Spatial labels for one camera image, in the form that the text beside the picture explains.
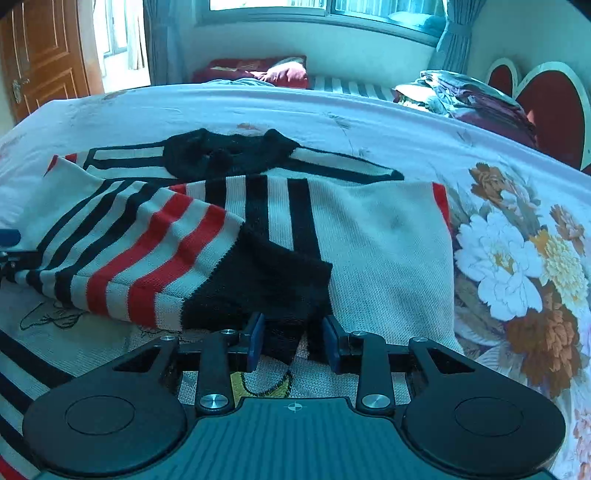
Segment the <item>blue curtain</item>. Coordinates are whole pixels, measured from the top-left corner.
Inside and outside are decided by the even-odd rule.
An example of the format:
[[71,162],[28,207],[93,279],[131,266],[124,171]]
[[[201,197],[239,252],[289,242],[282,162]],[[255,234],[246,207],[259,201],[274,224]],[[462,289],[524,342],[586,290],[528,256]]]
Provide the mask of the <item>blue curtain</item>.
[[465,74],[472,42],[473,26],[485,0],[445,0],[446,25],[431,57],[430,70]]
[[184,65],[175,1],[145,0],[143,21],[147,64],[152,85],[183,82]]

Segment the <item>dark red pillow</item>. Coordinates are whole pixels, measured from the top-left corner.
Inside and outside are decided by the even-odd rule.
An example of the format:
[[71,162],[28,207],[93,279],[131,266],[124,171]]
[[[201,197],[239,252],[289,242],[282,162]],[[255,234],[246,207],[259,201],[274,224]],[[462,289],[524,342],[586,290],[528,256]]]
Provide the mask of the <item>dark red pillow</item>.
[[305,64],[305,56],[216,59],[195,70],[191,82],[202,84],[213,80],[254,79],[277,87],[308,89],[310,81]]

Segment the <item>brown wooden door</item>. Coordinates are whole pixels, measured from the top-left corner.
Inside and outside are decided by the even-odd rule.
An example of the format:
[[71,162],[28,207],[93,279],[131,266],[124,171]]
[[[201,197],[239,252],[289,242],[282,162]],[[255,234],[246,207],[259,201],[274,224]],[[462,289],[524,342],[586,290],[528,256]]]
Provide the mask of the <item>brown wooden door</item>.
[[104,92],[92,1],[18,1],[1,20],[1,66],[16,122],[53,100]]

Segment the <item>blue right curtain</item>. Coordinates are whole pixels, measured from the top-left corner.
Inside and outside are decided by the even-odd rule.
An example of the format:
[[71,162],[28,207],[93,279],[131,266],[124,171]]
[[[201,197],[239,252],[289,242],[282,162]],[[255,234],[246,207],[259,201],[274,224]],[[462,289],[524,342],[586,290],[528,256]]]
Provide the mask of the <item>blue right curtain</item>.
[[430,70],[465,74],[472,42],[473,26],[485,0],[445,0],[446,25],[431,57]]

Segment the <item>blue left curtain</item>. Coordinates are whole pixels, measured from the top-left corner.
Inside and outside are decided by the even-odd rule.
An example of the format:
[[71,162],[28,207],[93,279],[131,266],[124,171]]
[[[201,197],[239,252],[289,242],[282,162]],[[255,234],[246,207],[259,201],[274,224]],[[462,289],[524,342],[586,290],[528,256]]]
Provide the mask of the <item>blue left curtain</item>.
[[143,21],[147,64],[152,85],[183,82],[184,65],[175,1],[145,0]]

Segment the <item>pile of folded clothes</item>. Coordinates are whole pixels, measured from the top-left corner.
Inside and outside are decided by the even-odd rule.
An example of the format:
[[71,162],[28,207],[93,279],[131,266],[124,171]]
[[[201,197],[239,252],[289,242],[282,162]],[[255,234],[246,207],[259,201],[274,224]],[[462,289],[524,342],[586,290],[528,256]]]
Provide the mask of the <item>pile of folded clothes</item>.
[[422,71],[392,90],[394,103],[459,120],[537,149],[534,124],[523,107],[475,78],[446,70]]

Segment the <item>striped window seat mattress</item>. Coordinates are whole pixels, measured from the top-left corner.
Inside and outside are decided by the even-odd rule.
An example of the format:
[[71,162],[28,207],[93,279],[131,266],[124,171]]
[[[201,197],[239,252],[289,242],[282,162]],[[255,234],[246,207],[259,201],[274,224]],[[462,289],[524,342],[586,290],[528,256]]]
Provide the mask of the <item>striped window seat mattress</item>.
[[308,88],[322,92],[353,95],[386,102],[394,101],[392,87],[336,77],[310,76],[308,78]]

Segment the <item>striped knit sweater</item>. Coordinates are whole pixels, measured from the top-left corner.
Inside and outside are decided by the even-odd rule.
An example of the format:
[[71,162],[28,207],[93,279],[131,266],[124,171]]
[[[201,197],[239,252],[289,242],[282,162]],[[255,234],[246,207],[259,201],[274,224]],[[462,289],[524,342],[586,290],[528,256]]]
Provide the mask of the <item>striped knit sweater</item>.
[[353,396],[322,364],[321,320],[448,348],[454,266],[444,186],[341,154],[170,143],[57,155],[24,192],[1,286],[1,475],[37,473],[32,401],[159,336],[182,342],[266,316],[245,391]]

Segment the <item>floral white bed sheet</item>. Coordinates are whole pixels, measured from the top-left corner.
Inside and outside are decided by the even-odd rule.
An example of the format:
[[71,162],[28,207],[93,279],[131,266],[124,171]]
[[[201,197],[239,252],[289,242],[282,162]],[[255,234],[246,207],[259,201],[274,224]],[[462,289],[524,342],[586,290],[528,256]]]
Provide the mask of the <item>floral white bed sheet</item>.
[[143,87],[53,100],[1,141],[1,229],[51,159],[169,142],[252,153],[253,139],[341,154],[441,184],[454,266],[451,349],[551,400],[566,436],[548,477],[406,477],[390,423],[353,396],[245,391],[235,409],[195,423],[153,477],[30,479],[586,479],[590,475],[590,177],[490,131],[382,100],[280,88]]

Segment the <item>light blue garment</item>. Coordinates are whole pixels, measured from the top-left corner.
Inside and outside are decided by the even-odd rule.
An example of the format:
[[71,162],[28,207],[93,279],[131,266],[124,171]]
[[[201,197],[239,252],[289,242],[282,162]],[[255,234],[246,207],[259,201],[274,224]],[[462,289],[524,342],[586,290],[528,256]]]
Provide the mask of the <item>light blue garment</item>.
[[259,87],[259,88],[273,88],[273,84],[257,80],[256,78],[239,78],[235,80],[229,79],[215,79],[205,82],[205,85],[209,87]]

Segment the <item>large window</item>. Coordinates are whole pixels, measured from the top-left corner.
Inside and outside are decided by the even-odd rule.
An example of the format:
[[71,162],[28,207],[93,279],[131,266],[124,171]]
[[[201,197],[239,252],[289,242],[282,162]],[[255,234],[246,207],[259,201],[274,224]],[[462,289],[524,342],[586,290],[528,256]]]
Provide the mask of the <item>large window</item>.
[[196,1],[202,25],[240,22],[325,24],[435,44],[446,26],[442,1]]

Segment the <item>red heart-shaped headboard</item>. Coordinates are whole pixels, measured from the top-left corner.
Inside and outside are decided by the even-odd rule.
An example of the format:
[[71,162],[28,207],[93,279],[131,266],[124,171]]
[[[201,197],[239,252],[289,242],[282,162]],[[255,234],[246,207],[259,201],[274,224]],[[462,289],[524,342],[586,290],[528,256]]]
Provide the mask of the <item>red heart-shaped headboard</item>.
[[590,173],[590,94],[570,66],[549,61],[521,75],[511,59],[500,58],[489,67],[486,83],[521,105],[540,151]]

